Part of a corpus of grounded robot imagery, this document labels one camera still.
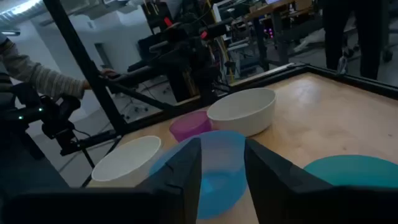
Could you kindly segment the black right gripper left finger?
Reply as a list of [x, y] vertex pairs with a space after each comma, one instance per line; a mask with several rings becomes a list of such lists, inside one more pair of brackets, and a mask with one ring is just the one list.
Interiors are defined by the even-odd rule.
[[201, 187], [201, 140], [193, 138], [136, 189], [137, 223], [195, 223]]

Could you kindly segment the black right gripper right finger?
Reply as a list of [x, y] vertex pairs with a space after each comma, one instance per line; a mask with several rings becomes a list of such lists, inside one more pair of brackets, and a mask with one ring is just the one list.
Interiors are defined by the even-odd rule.
[[303, 223], [298, 196], [332, 187], [253, 139], [245, 140], [244, 165], [259, 223]]

